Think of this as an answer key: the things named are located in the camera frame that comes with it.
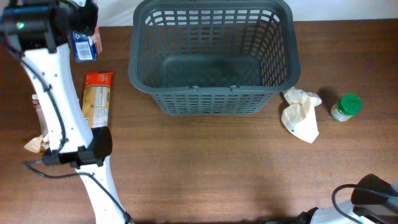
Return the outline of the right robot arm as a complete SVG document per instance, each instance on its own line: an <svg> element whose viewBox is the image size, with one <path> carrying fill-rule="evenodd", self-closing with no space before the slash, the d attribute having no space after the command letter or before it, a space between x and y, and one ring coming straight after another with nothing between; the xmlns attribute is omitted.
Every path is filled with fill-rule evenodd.
<svg viewBox="0 0 398 224"><path fill-rule="evenodd" d="M336 202L336 195L352 189L351 198ZM357 184L337 187L331 195L333 206L313 208L301 213L295 223L397 223L397 182L388 183L374 174L364 176Z"/></svg>

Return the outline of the clear bread bag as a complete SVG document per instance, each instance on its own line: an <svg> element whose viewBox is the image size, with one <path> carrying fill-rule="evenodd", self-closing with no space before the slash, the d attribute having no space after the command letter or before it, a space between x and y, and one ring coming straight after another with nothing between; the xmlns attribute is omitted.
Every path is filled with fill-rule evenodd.
<svg viewBox="0 0 398 224"><path fill-rule="evenodd" d="M44 153L47 149L50 149L49 131L39 97L36 94L32 95L32 102L39 119L41 135L31 139L24 148L30 152Z"/></svg>

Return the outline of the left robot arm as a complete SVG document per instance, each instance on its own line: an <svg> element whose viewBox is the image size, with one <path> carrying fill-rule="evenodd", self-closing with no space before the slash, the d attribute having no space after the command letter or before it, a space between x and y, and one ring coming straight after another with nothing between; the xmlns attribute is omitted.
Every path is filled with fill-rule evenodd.
<svg viewBox="0 0 398 224"><path fill-rule="evenodd" d="M97 20L92 1L10 1L1 14L1 42L26 71L44 112L50 146L40 163L71 166L97 223L132 223L111 173L111 132L88 126L72 80L70 32L91 36Z"/></svg>

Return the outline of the grey plastic basket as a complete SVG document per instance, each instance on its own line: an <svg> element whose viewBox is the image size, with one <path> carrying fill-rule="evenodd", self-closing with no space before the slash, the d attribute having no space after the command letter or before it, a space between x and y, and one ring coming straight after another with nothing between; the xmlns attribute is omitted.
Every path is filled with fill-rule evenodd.
<svg viewBox="0 0 398 224"><path fill-rule="evenodd" d="M128 76L170 115L260 111L300 77L285 1L142 1Z"/></svg>

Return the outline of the orange pasta packet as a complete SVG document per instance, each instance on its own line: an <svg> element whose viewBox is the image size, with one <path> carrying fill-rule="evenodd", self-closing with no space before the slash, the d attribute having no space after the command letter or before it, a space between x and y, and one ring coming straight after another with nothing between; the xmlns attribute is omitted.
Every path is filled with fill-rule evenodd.
<svg viewBox="0 0 398 224"><path fill-rule="evenodd" d="M113 72L89 72L85 75L82 112L90 128L108 125Z"/></svg>

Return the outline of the blue carton box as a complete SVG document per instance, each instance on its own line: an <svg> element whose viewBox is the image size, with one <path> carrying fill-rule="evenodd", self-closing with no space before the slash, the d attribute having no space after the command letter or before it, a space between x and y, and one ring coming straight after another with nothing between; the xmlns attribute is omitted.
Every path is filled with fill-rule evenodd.
<svg viewBox="0 0 398 224"><path fill-rule="evenodd" d="M74 58L77 62L95 61L102 52L99 27L91 36L71 31Z"/></svg>

